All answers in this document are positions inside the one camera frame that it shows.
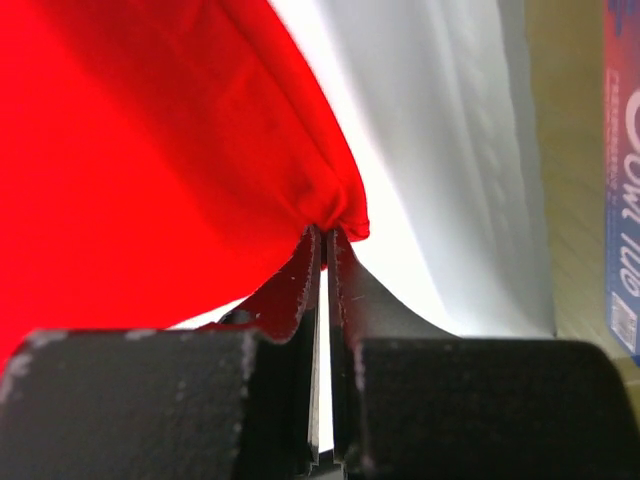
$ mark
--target red cloth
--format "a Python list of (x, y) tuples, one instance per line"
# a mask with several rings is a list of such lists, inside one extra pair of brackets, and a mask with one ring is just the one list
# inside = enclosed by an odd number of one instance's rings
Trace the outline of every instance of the red cloth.
[(364, 189), (266, 0), (3, 0), (0, 363), (250, 294)]

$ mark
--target beige surface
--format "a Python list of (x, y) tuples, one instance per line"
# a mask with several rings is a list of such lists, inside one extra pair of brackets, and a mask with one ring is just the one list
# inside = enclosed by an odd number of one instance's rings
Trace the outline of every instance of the beige surface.
[(640, 419), (640, 369), (605, 324), (602, 0), (526, 0), (558, 336), (614, 359)]

